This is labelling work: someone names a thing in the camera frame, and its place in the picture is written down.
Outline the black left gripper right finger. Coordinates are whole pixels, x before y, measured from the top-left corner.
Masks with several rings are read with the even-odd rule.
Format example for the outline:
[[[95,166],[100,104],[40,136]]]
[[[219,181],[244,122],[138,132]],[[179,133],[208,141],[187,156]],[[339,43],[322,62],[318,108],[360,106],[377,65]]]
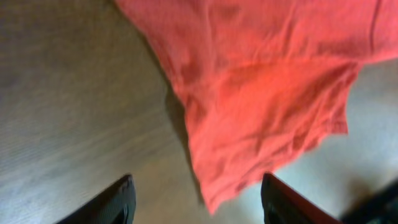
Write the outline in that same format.
[[[265,173],[261,185],[265,224],[340,224],[274,174]]]

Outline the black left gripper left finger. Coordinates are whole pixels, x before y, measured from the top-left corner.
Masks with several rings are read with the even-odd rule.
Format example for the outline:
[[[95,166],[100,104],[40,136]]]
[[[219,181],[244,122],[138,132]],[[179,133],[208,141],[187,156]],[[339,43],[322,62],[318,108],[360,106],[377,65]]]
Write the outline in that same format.
[[[57,224],[132,224],[135,211],[134,180],[125,174]]]

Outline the red printed t-shirt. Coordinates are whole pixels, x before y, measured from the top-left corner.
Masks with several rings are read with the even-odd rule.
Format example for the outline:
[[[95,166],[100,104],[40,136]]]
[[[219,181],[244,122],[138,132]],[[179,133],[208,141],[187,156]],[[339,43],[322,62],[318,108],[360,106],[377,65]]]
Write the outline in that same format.
[[[118,0],[185,110],[206,208],[345,134],[363,65],[397,57],[397,0]]]

